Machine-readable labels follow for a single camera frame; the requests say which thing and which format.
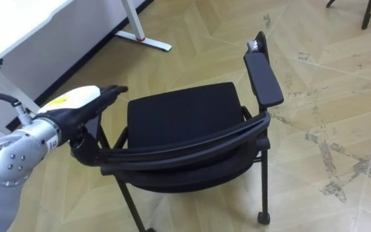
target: wooden floor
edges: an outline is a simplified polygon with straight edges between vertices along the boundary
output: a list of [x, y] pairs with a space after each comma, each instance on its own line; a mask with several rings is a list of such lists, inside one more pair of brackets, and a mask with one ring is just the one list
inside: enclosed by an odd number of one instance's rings
[[[259, 164], [216, 188], [164, 195], [129, 186], [159, 232], [371, 231], [371, 22], [366, 0], [156, 0], [140, 18], [169, 53], [113, 39], [58, 92], [129, 86], [103, 116], [115, 141], [132, 99], [232, 81], [257, 113], [243, 63], [263, 30], [285, 103], [271, 109], [271, 224], [261, 210]], [[137, 231], [115, 181], [63, 146], [26, 183], [11, 231]]]

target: chair backrest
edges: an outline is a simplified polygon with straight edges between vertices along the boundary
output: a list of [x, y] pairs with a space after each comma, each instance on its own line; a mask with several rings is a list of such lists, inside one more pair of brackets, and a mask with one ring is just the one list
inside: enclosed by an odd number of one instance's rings
[[102, 150], [101, 156], [121, 170], [160, 170], [203, 162], [247, 142], [256, 142], [270, 124], [265, 111], [218, 133], [187, 142], [150, 148]]

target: caster wheel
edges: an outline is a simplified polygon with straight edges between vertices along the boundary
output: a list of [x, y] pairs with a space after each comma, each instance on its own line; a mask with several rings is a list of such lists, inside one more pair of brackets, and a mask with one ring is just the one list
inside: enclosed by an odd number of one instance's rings
[[260, 224], [268, 225], [270, 224], [270, 215], [269, 214], [264, 215], [263, 212], [259, 212], [257, 216], [257, 221]]

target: chair seat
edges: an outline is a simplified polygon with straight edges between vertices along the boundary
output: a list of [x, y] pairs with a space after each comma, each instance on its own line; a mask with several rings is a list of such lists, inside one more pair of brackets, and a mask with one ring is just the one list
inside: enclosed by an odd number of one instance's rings
[[[128, 105], [128, 148], [183, 143], [242, 122], [242, 107], [231, 82], [144, 97]], [[198, 163], [153, 171], [117, 171], [114, 175], [149, 191], [197, 191], [238, 177], [257, 155], [255, 144], [246, 144]]]
[[234, 84], [212, 84], [128, 104], [128, 148], [185, 142], [244, 121]]

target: yellow label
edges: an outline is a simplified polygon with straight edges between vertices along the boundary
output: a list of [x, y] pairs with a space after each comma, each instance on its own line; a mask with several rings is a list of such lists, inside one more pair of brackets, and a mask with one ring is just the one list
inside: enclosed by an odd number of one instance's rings
[[66, 102], [69, 98], [70, 98], [69, 96], [58, 97], [58, 98], [50, 101], [46, 106], [55, 106], [55, 105], [62, 104], [64, 102]]

